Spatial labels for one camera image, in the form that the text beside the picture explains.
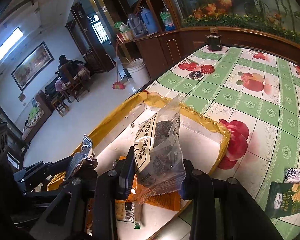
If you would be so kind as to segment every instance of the fluorescent light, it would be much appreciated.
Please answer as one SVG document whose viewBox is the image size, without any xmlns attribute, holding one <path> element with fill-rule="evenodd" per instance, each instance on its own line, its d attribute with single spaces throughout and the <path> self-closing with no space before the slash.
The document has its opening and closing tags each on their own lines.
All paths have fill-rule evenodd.
<svg viewBox="0 0 300 240">
<path fill-rule="evenodd" d="M 6 55 L 11 47 L 23 36 L 23 33 L 17 28 L 10 37 L 0 47 L 0 60 Z"/>
</svg>

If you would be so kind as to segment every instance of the white wall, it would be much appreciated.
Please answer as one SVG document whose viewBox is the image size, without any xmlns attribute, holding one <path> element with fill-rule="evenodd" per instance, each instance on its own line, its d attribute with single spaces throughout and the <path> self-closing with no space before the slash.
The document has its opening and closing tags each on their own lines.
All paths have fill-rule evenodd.
<svg viewBox="0 0 300 240">
<path fill-rule="evenodd" d="M 11 73 L 13 70 L 35 49 L 40 43 L 45 42 L 54 60 L 50 62 L 25 88 L 23 93 L 26 99 L 20 102 L 18 96 L 21 90 L 14 81 Z M 69 31 L 64 26 L 55 26 L 54 28 L 43 32 L 29 43 L 21 43 L 15 50 L 19 53 L 14 53 L 14 60 L 7 58 L 9 64 L 8 68 L 4 71 L 3 76 L 0 78 L 0 106 L 11 119 L 15 122 L 24 109 L 23 104 L 28 104 L 35 94 L 40 90 L 58 70 L 59 56 L 64 54 L 67 59 L 78 58 L 81 54 L 74 43 Z"/>
</svg>

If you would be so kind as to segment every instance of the black poker chip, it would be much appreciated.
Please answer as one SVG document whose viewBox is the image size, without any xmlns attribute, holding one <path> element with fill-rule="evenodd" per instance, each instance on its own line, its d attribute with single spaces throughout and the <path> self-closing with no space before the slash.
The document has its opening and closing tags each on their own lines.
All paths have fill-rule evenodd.
<svg viewBox="0 0 300 240">
<path fill-rule="evenodd" d="M 192 71 L 189 74 L 189 78 L 192 78 L 192 79 L 198 79 L 198 78 L 201 78 L 202 76 L 203 76 L 203 74 L 201 71 Z"/>
</svg>

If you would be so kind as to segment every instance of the ceiling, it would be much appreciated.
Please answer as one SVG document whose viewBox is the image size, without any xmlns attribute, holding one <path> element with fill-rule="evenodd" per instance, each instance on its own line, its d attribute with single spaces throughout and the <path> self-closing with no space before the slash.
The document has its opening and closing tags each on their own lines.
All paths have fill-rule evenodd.
<svg viewBox="0 0 300 240">
<path fill-rule="evenodd" d="M 51 28 L 66 25 L 70 7 L 74 2 L 74 0 L 33 0 L 11 11 L 23 1 L 12 0 L 1 15 L 0 46 L 17 27 L 24 35 L 0 60 L 0 76 L 10 66 L 15 65 L 14 58 L 27 43 Z"/>
</svg>

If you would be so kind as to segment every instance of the fish tank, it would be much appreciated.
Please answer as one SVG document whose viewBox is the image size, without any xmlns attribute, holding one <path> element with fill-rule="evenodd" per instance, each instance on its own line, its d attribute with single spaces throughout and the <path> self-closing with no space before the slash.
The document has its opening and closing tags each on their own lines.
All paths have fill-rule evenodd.
<svg viewBox="0 0 300 240">
<path fill-rule="evenodd" d="M 229 26 L 263 31 L 300 44 L 295 0 L 172 0 L 183 27 Z"/>
</svg>

